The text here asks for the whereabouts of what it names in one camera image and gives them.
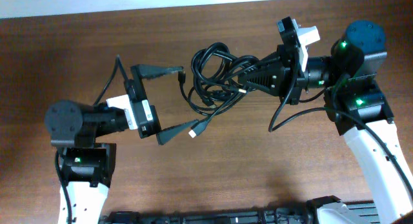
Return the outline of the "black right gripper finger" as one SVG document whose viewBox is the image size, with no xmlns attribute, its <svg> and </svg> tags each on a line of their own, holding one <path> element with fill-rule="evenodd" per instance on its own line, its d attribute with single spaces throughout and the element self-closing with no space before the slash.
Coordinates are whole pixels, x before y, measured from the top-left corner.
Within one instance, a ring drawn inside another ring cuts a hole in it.
<svg viewBox="0 0 413 224">
<path fill-rule="evenodd" d="M 263 66 L 267 66 L 272 63 L 275 63 L 276 61 L 279 61 L 279 60 L 280 60 L 280 54 L 278 52 L 273 52 L 270 55 L 264 57 L 263 59 L 260 59 L 259 61 L 252 63 L 250 66 L 246 67 L 245 70 L 253 71 Z"/>
<path fill-rule="evenodd" d="M 279 96 L 285 71 L 283 64 L 278 61 L 239 76 L 238 83 L 272 96 Z"/>
</svg>

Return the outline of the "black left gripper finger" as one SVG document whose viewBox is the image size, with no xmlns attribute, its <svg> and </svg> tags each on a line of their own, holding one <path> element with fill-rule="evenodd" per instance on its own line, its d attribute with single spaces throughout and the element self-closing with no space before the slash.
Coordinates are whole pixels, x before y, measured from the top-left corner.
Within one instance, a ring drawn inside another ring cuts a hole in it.
<svg viewBox="0 0 413 224">
<path fill-rule="evenodd" d="M 179 133 L 184 131 L 185 129 L 195 125 L 198 122 L 198 119 L 188 121 L 186 123 L 182 123 L 179 125 L 175 125 L 172 127 L 165 128 L 161 130 L 159 133 L 156 134 L 156 139 L 159 145 L 165 145 L 171 139 L 176 137 Z"/>
<path fill-rule="evenodd" d="M 158 77 L 180 73 L 183 71 L 182 66 L 154 66 L 154 65 L 144 65 L 138 64 L 131 67 L 131 71 L 135 72 L 137 76 L 141 79 L 155 79 Z"/>
</svg>

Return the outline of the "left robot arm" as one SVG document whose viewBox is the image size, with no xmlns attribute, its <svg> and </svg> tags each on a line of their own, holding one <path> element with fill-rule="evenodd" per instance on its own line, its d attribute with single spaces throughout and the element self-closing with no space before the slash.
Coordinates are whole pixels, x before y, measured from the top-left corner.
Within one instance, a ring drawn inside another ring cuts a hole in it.
<svg viewBox="0 0 413 224">
<path fill-rule="evenodd" d="M 60 188 L 59 223 L 98 223 L 108 197 L 116 166 L 116 144 L 98 143 L 101 136 L 136 130 L 140 138 L 155 136 L 164 145 L 189 121 L 161 128 L 155 106 L 149 103 L 145 79 L 169 74 L 184 75 L 183 67 L 132 66 L 132 78 L 125 78 L 126 93 L 102 103 L 85 105 L 62 100 L 46 112 L 50 144 L 56 148 L 55 169 Z"/>
</svg>

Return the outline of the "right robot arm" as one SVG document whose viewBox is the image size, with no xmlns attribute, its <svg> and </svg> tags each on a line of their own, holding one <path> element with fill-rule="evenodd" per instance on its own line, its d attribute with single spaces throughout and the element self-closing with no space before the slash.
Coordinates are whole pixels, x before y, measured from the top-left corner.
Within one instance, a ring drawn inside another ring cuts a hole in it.
<svg viewBox="0 0 413 224">
<path fill-rule="evenodd" d="M 297 105 L 301 93 L 320 89 L 325 112 L 361 167 L 381 223 L 412 222 L 412 173 L 401 150 L 394 115 L 376 82 L 387 57 L 384 30 L 354 21 L 333 44 L 329 56 L 310 57 L 319 41 L 316 27 L 300 27 L 286 17 L 277 23 L 282 44 L 247 69 L 242 85 Z"/>
</svg>

